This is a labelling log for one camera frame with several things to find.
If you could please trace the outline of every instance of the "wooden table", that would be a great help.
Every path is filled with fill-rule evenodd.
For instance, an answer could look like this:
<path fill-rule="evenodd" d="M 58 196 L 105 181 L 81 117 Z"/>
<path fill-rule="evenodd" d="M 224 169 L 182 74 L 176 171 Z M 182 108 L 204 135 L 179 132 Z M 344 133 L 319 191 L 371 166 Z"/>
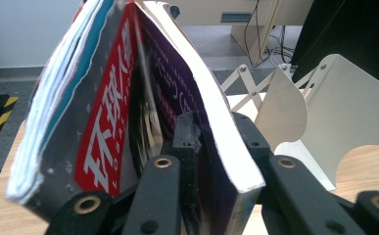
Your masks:
<path fill-rule="evenodd" d="M 5 200 L 5 190 L 10 167 L 16 150 L 22 140 L 22 125 L 0 173 L 0 234 L 43 234 L 48 224 L 21 206 Z M 379 190 L 379 146 L 360 147 L 349 152 L 341 162 L 338 189 L 334 192 L 354 201 L 359 191 Z M 255 207 L 244 234 L 265 233 L 260 207 Z"/>

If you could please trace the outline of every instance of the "floor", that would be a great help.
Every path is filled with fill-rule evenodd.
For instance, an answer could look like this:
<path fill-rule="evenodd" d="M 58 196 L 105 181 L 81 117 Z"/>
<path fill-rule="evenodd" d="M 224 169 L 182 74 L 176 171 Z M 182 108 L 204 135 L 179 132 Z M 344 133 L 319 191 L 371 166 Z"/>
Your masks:
<path fill-rule="evenodd" d="M 213 71 L 216 79 L 221 83 L 240 65 L 247 65 L 252 72 L 256 83 L 263 80 L 273 71 L 276 64 L 281 64 L 279 55 L 264 54 L 266 58 L 259 67 L 253 68 L 249 59 L 230 35 L 230 26 L 185 26 L 187 33 L 204 62 Z M 268 49 L 279 47 L 277 38 L 280 36 L 281 26 L 276 27 L 268 41 Z M 299 26 L 286 27 L 284 45 L 290 48 L 296 46 L 301 28 Z M 25 118 L 30 94 L 40 75 L 41 68 L 0 70 L 0 94 L 18 96 L 19 100 L 14 107 L 8 121 L 0 133 L 0 170 L 13 144 L 19 126 Z M 228 95 L 246 93 L 243 84 L 234 84 Z"/>

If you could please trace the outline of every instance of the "black cable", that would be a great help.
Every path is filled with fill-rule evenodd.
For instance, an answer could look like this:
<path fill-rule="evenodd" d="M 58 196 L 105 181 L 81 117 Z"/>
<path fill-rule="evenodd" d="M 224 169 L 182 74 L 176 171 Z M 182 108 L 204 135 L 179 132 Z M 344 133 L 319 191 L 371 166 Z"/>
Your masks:
<path fill-rule="evenodd" d="M 268 55 L 267 55 L 267 57 L 265 57 L 265 59 L 261 59 L 261 63 L 260 63 L 260 64 L 262 64 L 262 62 L 268 60 L 271 51 L 268 49 L 268 47 L 265 47 L 265 51 L 264 51 L 264 53 L 265 53 L 265 52 L 266 52 Z"/>
<path fill-rule="evenodd" d="M 286 33 L 286 25 L 283 25 L 281 28 L 281 39 L 280 39 L 280 46 L 281 46 L 281 60 L 283 60 L 284 63 L 286 63 L 286 60 L 284 60 L 284 34 Z"/>
<path fill-rule="evenodd" d="M 291 61 L 291 59 L 293 58 L 293 55 L 291 55 L 289 53 L 294 53 L 295 49 L 284 46 L 285 31 L 282 30 L 280 32 L 279 37 L 276 37 L 274 35 L 269 35 L 269 36 L 275 38 L 277 40 L 278 44 L 280 45 L 280 48 L 275 47 L 275 48 L 271 49 L 271 55 L 280 55 L 282 57 L 284 63 L 287 63 L 285 60 L 285 57 L 289 58 Z"/>
<path fill-rule="evenodd" d="M 257 0 L 256 7 L 254 8 L 253 12 L 251 13 L 251 16 L 248 19 L 248 22 L 245 25 L 245 29 L 244 29 L 244 44 L 245 44 L 245 47 L 247 49 L 247 55 L 248 55 L 248 59 L 250 60 L 250 64 L 254 68 L 258 67 L 259 65 L 261 65 L 264 61 L 266 61 L 269 58 L 269 54 L 265 59 L 263 59 L 261 56 L 261 39 L 260 39 L 260 31 L 259 31 L 259 24 L 258 24 L 258 22 L 259 22 L 259 17 L 258 17 L 259 2 L 260 2 L 260 0 Z M 248 25 L 250 24 L 250 21 L 253 18 L 254 14 L 256 14 L 257 34 L 258 34 L 258 40 L 259 40 L 259 53 L 260 53 L 260 59 L 261 59 L 261 62 L 258 64 L 253 63 L 253 61 L 251 60 L 250 49 L 248 48 L 248 44 L 247 44 L 247 28 L 248 28 Z"/>

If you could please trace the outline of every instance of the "book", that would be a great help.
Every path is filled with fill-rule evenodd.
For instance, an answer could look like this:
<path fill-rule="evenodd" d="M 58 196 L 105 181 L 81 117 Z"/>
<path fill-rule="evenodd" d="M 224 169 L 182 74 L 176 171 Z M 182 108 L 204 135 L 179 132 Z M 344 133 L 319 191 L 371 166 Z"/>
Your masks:
<path fill-rule="evenodd" d="M 68 60 L 52 66 L 59 73 L 42 73 L 40 83 L 48 78 L 64 85 L 43 93 L 39 84 L 7 197 L 49 220 L 79 192 L 118 195 L 138 183 L 145 162 L 172 139 L 176 118 L 193 112 L 205 154 L 187 230 L 242 233 L 264 181 L 218 83 L 168 5 L 87 1 L 84 10 L 75 20 L 89 25 L 79 34 L 83 44 L 72 41 L 74 50 L 54 58 Z M 35 105 L 39 101 L 51 109 Z M 28 129 L 41 117 L 43 123 Z M 26 150 L 31 146 L 36 152 Z"/>

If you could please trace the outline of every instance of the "hazard tape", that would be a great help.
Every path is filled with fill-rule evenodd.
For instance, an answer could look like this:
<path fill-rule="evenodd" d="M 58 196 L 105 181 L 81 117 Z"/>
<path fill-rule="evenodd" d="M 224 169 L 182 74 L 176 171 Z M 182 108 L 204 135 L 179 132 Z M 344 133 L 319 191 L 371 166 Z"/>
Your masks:
<path fill-rule="evenodd" d="M 16 102 L 18 101 L 18 97 L 11 96 L 7 100 L 6 104 L 3 106 L 3 110 L 0 114 L 0 131 L 2 130 L 5 122 L 8 120 L 12 109 L 15 107 Z"/>

